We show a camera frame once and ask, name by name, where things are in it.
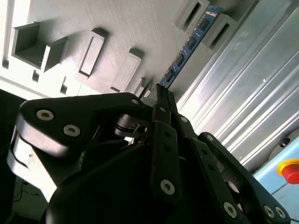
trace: emergency stop button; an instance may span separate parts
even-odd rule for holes
[[[277,173],[282,175],[290,184],[299,184],[299,160],[291,159],[280,163]]]

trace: corrugated metal sheet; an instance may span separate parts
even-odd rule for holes
[[[299,126],[298,1],[263,0],[178,102],[249,170]]]

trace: red button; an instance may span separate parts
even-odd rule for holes
[[[288,165],[281,173],[288,183],[299,184],[299,164]]]

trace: blue circuit board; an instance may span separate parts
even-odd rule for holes
[[[187,39],[176,59],[163,76],[160,85],[164,86],[165,88],[169,88],[206,33],[209,31],[220,12],[221,8],[211,5],[208,6],[207,10],[196,25],[196,28]]]

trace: silver screw head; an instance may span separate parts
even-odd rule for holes
[[[132,99],[132,102],[137,105],[139,104],[138,100],[136,100],[136,99]]]
[[[207,135],[206,138],[209,140],[209,141],[214,141],[213,137],[211,135]]]
[[[80,135],[80,129],[75,125],[66,125],[64,126],[64,133],[67,136],[77,137]]]
[[[286,215],[285,215],[284,211],[282,211],[280,207],[277,207],[277,206],[276,206],[276,207],[275,207],[275,210],[276,210],[276,212],[279,214],[280,217],[282,217],[282,218],[286,218]]]
[[[52,120],[54,118],[54,114],[48,110],[39,110],[38,112],[36,112],[36,116],[40,120]]]
[[[168,195],[173,195],[175,192],[174,185],[169,180],[162,180],[160,186],[162,191]]]
[[[223,203],[223,207],[224,210],[228,213],[228,215],[231,216],[232,218],[236,218],[238,216],[236,209],[231,203],[225,202]]]
[[[263,209],[265,210],[265,212],[267,213],[267,215],[268,215],[269,217],[271,217],[271,218],[274,218],[274,217],[275,217],[274,212],[272,211],[272,209],[271,209],[269,206],[265,205],[265,206],[263,207]]]
[[[182,120],[184,123],[188,123],[188,120],[187,120],[187,118],[185,118],[185,117],[181,117],[181,120]]]
[[[166,110],[163,107],[160,107],[160,110],[166,112]]]

